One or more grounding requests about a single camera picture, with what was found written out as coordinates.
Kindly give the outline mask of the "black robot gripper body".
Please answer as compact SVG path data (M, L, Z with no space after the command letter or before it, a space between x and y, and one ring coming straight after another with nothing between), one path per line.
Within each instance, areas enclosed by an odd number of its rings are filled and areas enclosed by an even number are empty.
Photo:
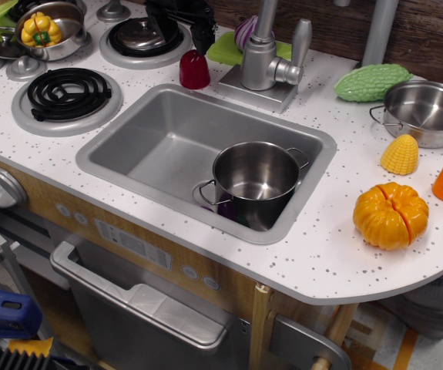
M178 22L216 26L214 10L206 1L145 1L144 5L153 28L165 40L173 37Z

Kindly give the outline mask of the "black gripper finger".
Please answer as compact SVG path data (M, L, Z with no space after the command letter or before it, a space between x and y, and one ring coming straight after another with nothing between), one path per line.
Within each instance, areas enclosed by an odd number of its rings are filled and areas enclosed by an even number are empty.
M206 55L215 42L215 31L215 25L206 23L196 23L190 26L193 44L200 55Z

